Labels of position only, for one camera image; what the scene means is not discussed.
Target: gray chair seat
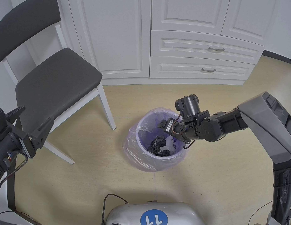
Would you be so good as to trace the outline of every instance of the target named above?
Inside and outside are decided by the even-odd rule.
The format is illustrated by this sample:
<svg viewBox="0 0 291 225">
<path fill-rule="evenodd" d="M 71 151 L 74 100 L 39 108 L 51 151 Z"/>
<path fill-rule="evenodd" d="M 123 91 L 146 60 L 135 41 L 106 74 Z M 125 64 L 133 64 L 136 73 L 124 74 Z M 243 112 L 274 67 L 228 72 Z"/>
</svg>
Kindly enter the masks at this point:
<svg viewBox="0 0 291 225">
<path fill-rule="evenodd" d="M 57 118 L 101 82 L 102 74 L 69 48 L 33 69 L 15 88 L 23 130 L 33 132 L 47 118 Z"/>
</svg>

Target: chair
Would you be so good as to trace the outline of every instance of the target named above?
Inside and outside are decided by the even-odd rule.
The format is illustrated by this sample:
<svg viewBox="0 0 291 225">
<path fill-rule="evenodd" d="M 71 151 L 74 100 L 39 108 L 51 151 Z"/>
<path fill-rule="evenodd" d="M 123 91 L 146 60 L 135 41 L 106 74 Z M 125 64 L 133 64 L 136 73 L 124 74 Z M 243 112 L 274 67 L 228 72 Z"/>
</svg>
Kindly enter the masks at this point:
<svg viewBox="0 0 291 225">
<path fill-rule="evenodd" d="M 100 96 L 112 129 L 116 128 L 101 83 L 102 74 L 66 46 L 57 0 L 26 0 L 0 21 L 0 62 L 16 84 L 18 106 L 26 106 L 20 116 L 23 130 L 33 132 L 47 118 L 54 116 L 51 132 L 97 95 Z M 50 56 L 20 81 L 6 59 L 14 49 L 32 36 L 55 24 L 62 50 Z M 50 142 L 44 146 L 74 164 L 74 160 Z"/>
</svg>

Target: white logo symbol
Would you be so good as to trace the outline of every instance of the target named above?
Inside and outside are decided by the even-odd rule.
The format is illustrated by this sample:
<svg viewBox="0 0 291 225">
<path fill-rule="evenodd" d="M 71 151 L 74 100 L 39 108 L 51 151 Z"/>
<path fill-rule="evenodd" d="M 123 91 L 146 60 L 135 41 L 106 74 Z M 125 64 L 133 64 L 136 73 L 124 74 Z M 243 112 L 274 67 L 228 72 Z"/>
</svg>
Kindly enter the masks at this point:
<svg viewBox="0 0 291 225">
<path fill-rule="evenodd" d="M 162 221 L 159 221 L 158 215 L 155 215 L 155 219 L 156 219 L 156 225 L 160 225 L 162 223 Z M 146 220 L 146 225 L 153 225 L 153 222 L 150 222 L 148 220 L 148 216 L 145 216 L 145 220 Z"/>
</svg>

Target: chair backrest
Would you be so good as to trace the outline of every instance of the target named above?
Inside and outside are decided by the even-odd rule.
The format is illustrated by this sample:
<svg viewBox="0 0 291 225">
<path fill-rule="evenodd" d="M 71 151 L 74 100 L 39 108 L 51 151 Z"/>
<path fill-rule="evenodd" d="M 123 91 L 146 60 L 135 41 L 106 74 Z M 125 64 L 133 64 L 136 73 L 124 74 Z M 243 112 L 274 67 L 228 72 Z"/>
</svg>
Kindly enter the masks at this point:
<svg viewBox="0 0 291 225">
<path fill-rule="evenodd" d="M 14 49 L 61 20 L 57 0 L 26 0 L 0 21 L 0 62 Z"/>
</svg>

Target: chair leg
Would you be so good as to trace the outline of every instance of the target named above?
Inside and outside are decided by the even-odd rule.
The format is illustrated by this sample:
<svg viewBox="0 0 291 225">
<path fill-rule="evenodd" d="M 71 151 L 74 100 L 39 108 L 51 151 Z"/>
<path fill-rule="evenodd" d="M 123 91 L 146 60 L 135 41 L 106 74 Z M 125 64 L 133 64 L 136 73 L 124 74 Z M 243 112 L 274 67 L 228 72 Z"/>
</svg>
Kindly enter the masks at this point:
<svg viewBox="0 0 291 225">
<path fill-rule="evenodd" d="M 47 149 L 49 149 L 51 152 L 55 153 L 57 156 L 61 157 L 63 160 L 69 162 L 70 164 L 74 164 L 75 163 L 74 160 L 72 160 L 65 153 L 61 152 L 58 148 L 56 148 L 53 144 L 51 144 L 47 140 L 44 142 L 43 146 L 46 147 Z"/>
<path fill-rule="evenodd" d="M 114 129 L 116 129 L 116 125 L 115 125 L 112 113 L 110 111 L 110 107 L 109 107 L 109 104 L 108 104 L 108 101 L 107 101 L 107 98 L 106 98 L 106 95 L 105 95 L 105 92 L 103 89 L 102 82 L 100 82 L 100 84 L 97 86 L 97 89 L 99 91 L 100 100 L 101 100 L 102 106 L 104 108 L 106 117 L 108 119 L 109 125 L 114 130 Z"/>
</svg>

